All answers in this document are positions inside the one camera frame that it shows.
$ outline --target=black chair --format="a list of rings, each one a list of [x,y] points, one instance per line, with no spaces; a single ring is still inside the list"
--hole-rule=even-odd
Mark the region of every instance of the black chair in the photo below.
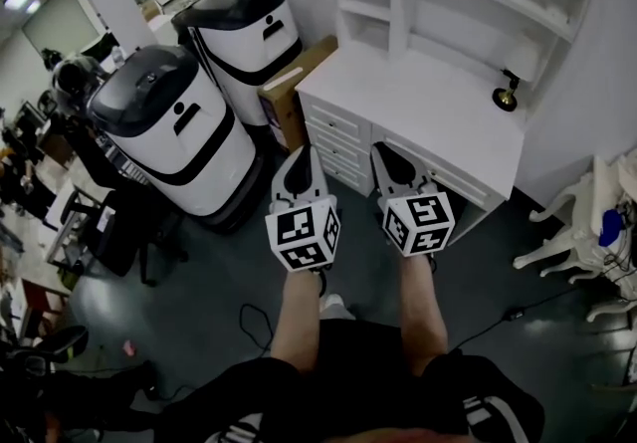
[[[86,214],[87,220],[80,231],[82,243],[97,260],[121,277],[130,270],[138,250],[141,281],[154,286],[146,276],[149,243],[172,253],[182,262],[188,260],[185,251],[166,242],[160,228],[170,213],[177,214],[179,219],[183,213],[151,186],[121,175],[83,123],[67,120],[59,125],[93,181],[112,189],[98,206],[79,202],[80,192],[76,190],[62,212],[62,222],[67,222],[72,211]]]

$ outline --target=black band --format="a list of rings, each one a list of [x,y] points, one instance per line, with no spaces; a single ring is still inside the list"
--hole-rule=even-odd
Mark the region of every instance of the black band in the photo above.
[[[225,61],[222,61],[212,52],[210,52],[208,45],[206,45],[206,42],[201,37],[199,29],[197,27],[194,27],[193,30],[199,42],[199,46],[204,51],[206,56],[210,58],[224,72],[230,75],[233,79],[237,79],[239,82],[242,82],[248,86],[260,86],[264,84],[271,77],[276,75],[282,68],[291,63],[303,50],[303,43],[301,43],[301,38],[297,38],[292,46],[289,47],[288,50],[286,50],[286,52],[284,52],[274,63],[271,63],[258,72],[244,72],[243,70],[239,70],[238,68],[229,65]]]
[[[232,131],[232,127],[235,124],[235,113],[232,112],[232,109],[229,105],[226,104],[226,114],[221,119],[219,126],[215,129],[210,135],[210,138],[203,144],[203,147],[199,149],[199,152],[195,154],[194,158],[190,160],[184,168],[182,168],[179,172],[175,172],[173,174],[165,174],[163,172],[157,172],[156,170],[151,169],[150,167],[146,167],[143,163],[136,160],[128,153],[126,156],[130,159],[130,161],[139,165],[143,170],[148,172],[152,177],[158,179],[159,181],[171,184],[173,186],[183,186],[184,184],[188,184],[195,177],[199,175],[199,172],[203,170],[203,168],[208,164],[210,159],[215,155],[215,153],[221,147],[228,138],[230,131]]]

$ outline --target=drawer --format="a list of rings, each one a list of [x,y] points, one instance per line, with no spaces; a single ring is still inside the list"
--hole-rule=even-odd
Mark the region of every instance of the drawer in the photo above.
[[[334,105],[301,93],[306,122],[323,126],[334,135],[364,151],[371,144],[371,123]]]
[[[351,170],[341,162],[334,161],[333,158],[325,156],[325,154],[319,153],[319,156],[322,169],[329,175],[335,177],[338,181],[346,184],[365,197],[371,193],[373,186],[371,185],[371,178],[369,176]]]
[[[399,135],[386,131],[380,126],[375,126],[373,130],[373,141],[386,142],[389,145],[405,149],[407,152],[420,158],[434,181],[462,195],[482,209],[490,211],[500,202],[487,188],[484,188],[473,178],[470,178],[458,169],[454,169],[443,160],[415,146]]]
[[[333,156],[345,164],[351,165],[359,172],[369,175],[371,172],[369,153],[343,142],[337,136],[309,122],[307,122],[306,125],[310,142],[321,153],[324,153],[326,156]]]

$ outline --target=white sneaker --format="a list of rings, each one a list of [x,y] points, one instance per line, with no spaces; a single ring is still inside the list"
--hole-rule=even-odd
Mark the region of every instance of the white sneaker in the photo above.
[[[341,295],[331,294],[331,295],[323,295],[320,298],[320,311],[324,311],[327,307],[331,307],[332,305],[341,305],[345,306],[345,302],[342,300]]]

